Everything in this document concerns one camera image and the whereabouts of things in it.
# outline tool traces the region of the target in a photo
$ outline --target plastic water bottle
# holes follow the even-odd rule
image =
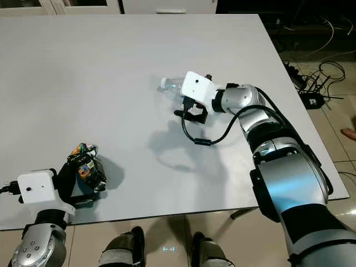
[[[172,100],[181,100],[182,98],[182,85],[184,78],[162,78],[160,91],[167,94]]]

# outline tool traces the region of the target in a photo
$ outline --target tiled floor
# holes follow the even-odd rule
[[[322,109],[308,111],[335,166],[356,174],[356,142],[341,135],[343,127],[356,127],[356,63],[341,63],[347,80],[331,88],[332,100]],[[298,63],[303,73],[316,70],[315,62]],[[356,230],[356,180],[341,174],[351,198],[331,201],[329,208]],[[71,226],[67,230],[65,267],[97,266],[101,251],[115,236],[140,225],[146,235],[147,266],[187,266],[192,234],[202,231],[215,239],[236,266],[290,266],[280,225],[254,210],[235,221],[231,212],[210,212],[152,219]],[[21,231],[0,232],[0,266],[7,263],[19,243]]]

